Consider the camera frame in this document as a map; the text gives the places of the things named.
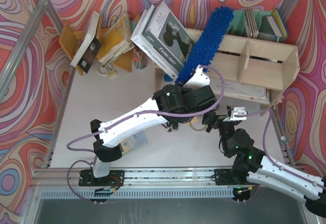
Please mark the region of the spiral notebook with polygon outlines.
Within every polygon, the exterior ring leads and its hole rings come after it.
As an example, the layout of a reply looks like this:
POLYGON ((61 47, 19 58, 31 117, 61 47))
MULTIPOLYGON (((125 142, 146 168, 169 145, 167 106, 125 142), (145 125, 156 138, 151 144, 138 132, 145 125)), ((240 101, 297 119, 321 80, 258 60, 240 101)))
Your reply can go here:
POLYGON ((270 104, 269 89, 258 86, 243 85, 233 81, 225 81, 224 96, 258 102, 261 104, 270 104))

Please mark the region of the stack of yellow books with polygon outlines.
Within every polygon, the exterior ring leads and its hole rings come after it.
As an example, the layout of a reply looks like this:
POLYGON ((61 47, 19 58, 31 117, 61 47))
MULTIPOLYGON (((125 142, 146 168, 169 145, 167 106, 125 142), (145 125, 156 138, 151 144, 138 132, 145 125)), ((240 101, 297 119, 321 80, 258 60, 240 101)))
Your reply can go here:
POLYGON ((131 24, 129 15, 124 12, 117 22, 103 35, 98 61, 102 66, 112 64, 120 55, 132 50, 131 24))

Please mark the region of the black white paperback book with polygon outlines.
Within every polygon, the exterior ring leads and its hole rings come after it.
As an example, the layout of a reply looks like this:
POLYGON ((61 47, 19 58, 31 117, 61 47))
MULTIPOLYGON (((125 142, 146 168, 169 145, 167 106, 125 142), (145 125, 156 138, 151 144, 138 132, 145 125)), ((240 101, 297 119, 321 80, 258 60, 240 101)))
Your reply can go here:
POLYGON ((79 67, 84 73, 88 73, 102 46, 99 41, 101 24, 100 15, 93 11, 90 19, 82 30, 77 40, 75 55, 71 61, 73 67, 79 67))

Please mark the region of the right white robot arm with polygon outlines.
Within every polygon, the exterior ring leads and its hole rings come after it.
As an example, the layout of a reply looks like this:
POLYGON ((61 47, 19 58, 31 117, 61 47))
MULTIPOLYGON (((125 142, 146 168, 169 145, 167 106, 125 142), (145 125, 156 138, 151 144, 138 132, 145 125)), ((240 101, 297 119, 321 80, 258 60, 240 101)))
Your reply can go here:
POLYGON ((272 158, 266 148, 254 147, 254 140, 244 129, 235 129, 242 120, 213 111, 203 116, 202 124, 207 126, 207 132, 219 131, 222 154, 235 158, 230 169, 214 170, 212 179, 216 185, 263 185, 304 203, 311 213, 325 217, 325 177, 306 174, 272 158))

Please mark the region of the blue yellow book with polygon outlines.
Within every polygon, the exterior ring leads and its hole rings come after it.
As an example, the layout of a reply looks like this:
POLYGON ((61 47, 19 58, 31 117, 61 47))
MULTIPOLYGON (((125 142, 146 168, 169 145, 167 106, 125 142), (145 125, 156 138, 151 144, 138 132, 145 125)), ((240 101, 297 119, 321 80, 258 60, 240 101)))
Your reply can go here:
POLYGON ((280 11, 278 9, 272 10, 271 14, 266 16, 266 19, 275 35, 278 37, 278 42, 284 43, 289 33, 280 11))

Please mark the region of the beige black stapler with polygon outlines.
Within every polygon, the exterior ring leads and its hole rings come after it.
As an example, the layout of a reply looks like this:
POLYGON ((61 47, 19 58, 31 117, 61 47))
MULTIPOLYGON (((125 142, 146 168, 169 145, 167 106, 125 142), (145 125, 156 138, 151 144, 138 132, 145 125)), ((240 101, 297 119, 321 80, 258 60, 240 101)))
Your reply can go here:
POLYGON ((162 126, 167 132, 177 132, 179 130, 179 126, 177 124, 171 124, 170 122, 166 122, 162 124, 162 126))

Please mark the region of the green desk organizer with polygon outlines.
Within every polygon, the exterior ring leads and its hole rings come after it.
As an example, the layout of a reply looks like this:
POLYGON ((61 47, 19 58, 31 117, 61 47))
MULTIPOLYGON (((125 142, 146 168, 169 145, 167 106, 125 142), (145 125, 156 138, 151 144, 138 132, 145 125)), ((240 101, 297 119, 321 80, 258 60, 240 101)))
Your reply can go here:
MULTIPOLYGON (((270 15, 271 12, 272 11, 253 10, 254 18, 259 32, 258 37, 256 39, 278 42, 278 37, 275 35, 270 24, 268 23, 268 20, 266 19, 266 16, 270 15)), ((246 21, 245 10, 235 10, 233 12, 233 15, 234 18, 231 21, 226 33, 229 35, 251 38, 250 30, 246 21)))

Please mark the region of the yellow calculator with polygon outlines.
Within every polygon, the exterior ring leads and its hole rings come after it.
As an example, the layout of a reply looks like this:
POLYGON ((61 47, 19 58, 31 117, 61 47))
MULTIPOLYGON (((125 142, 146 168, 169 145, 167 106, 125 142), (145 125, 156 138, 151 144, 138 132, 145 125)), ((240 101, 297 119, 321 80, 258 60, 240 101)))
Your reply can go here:
POLYGON ((147 143, 148 143, 148 140, 145 136, 145 133, 138 132, 138 133, 126 138, 125 140, 123 140, 120 143, 122 154, 126 154, 132 150, 142 147, 147 143))

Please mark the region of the pens in cup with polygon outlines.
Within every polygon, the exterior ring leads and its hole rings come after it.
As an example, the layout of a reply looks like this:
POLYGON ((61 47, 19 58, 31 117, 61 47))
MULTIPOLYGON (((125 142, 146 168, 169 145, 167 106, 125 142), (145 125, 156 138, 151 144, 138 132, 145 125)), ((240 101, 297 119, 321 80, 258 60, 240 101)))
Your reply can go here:
POLYGON ((142 51, 133 50, 132 61, 136 69, 142 70, 147 67, 147 56, 142 51))

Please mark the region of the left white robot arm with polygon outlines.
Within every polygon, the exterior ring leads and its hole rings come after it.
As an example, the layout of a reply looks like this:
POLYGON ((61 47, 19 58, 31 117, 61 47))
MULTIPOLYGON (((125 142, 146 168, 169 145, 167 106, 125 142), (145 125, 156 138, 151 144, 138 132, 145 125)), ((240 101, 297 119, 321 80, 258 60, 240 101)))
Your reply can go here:
POLYGON ((151 98, 127 114, 109 121, 91 121, 95 134, 93 144, 97 159, 93 162, 95 178, 109 175, 112 162, 122 157, 121 142, 152 126, 168 123, 177 126, 190 121, 198 112, 210 111, 217 106, 211 87, 198 89, 166 85, 151 98))

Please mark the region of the white Czekolada book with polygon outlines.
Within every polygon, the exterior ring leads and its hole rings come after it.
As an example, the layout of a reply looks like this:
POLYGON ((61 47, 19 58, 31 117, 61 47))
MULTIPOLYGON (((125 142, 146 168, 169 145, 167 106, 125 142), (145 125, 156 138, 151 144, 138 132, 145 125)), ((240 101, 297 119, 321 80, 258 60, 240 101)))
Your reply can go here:
POLYGON ((130 39, 155 64, 157 64, 163 70, 163 72, 165 72, 172 80, 175 80, 178 75, 178 65, 170 60, 167 60, 168 57, 165 56, 163 52, 159 50, 159 48, 154 47, 154 45, 143 34, 145 27, 151 20, 154 10, 155 6, 151 5, 149 9, 143 11, 130 39))

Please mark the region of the brass padlock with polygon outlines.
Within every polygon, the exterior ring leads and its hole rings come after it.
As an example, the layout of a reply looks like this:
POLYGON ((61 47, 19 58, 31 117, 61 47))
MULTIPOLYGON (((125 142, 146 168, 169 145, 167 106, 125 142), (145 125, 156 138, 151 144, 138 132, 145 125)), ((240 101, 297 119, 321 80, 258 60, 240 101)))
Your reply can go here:
POLYGON ((112 78, 117 75, 117 71, 111 65, 99 65, 98 72, 102 76, 112 78))

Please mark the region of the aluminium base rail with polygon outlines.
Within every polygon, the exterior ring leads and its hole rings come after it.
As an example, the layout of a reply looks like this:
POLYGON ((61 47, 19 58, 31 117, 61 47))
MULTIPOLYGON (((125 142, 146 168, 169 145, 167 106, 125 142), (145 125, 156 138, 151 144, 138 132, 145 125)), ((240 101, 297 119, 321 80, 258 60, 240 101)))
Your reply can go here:
POLYGON ((91 181, 91 171, 80 168, 40 169, 32 178, 45 199, 94 202, 113 199, 233 198, 254 193, 255 183, 237 184, 227 167, 113 168, 104 180, 91 181))

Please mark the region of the brown notebooks in organizer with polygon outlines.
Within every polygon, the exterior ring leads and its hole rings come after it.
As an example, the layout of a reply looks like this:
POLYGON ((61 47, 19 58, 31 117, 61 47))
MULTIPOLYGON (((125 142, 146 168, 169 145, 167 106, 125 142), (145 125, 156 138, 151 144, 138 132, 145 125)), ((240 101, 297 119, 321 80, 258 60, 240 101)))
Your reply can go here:
POLYGON ((251 8, 246 9, 245 11, 246 21, 250 30, 250 37, 256 39, 258 37, 258 28, 254 18, 254 13, 251 8))

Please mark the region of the blue microfiber duster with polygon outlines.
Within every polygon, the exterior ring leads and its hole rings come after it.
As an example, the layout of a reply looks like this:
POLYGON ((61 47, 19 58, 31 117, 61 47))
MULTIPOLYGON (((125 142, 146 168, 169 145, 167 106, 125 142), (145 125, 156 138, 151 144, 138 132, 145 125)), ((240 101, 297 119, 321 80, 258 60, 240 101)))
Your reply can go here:
POLYGON ((183 66, 175 80, 176 85, 184 85, 200 65, 208 66, 217 53, 224 35, 234 18, 234 10, 221 6, 211 14, 203 32, 194 44, 186 64, 183 66))

